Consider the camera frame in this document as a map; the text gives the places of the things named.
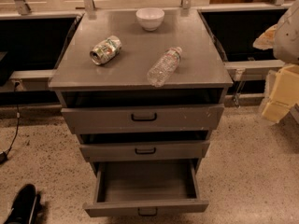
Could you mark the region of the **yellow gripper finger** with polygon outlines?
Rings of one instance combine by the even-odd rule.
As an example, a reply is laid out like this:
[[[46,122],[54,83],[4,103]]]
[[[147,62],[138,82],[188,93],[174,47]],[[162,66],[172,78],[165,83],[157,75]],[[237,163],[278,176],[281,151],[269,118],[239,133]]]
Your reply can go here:
[[[265,30],[258,38],[253,42],[253,47],[256,49],[267,50],[274,47],[275,32],[277,25],[273,25]]]
[[[279,123],[299,103],[299,66],[286,64],[278,71],[270,70],[260,105],[263,119]]]

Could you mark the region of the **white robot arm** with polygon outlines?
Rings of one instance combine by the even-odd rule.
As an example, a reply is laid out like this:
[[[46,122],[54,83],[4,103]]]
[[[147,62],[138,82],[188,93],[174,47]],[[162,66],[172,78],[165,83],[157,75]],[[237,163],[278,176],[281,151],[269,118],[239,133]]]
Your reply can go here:
[[[274,57],[284,62],[275,74],[268,74],[274,83],[265,90],[261,115],[273,123],[279,123],[299,102],[299,0],[253,42],[256,49],[272,49]]]

